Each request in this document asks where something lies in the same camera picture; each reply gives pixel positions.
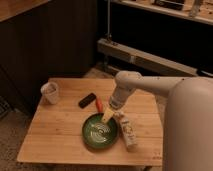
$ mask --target white robot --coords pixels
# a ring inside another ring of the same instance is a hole
[[[121,71],[109,104],[120,109],[135,89],[168,97],[163,171],[213,171],[213,79],[142,77]]]

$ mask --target wooden tabletop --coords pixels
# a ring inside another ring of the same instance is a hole
[[[162,165],[162,126],[154,95],[137,90],[123,107],[132,123],[138,147],[128,152],[122,137],[109,149],[91,151],[81,136],[84,121],[97,113],[95,102],[84,109],[78,102],[89,93],[101,98],[104,107],[115,88],[113,79],[53,78],[60,87],[60,101],[49,105],[42,98],[17,160],[31,163],[99,165]]]

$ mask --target floor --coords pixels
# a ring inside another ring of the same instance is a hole
[[[113,78],[97,68],[92,68],[86,78]],[[156,96],[161,121],[166,99]],[[31,118],[21,112],[10,112],[0,120],[0,171],[142,171],[143,166],[91,166],[91,165],[46,165],[16,162],[22,141],[27,133]],[[150,171],[162,171],[161,167],[153,167]]]

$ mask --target green bowl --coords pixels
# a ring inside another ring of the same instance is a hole
[[[93,149],[105,149],[114,144],[118,137],[118,124],[111,118],[107,124],[101,122],[103,113],[90,116],[82,127],[84,142]]]

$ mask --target cup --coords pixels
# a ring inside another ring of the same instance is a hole
[[[59,88],[55,82],[48,82],[41,87],[41,94],[50,104],[56,104],[59,101]]]

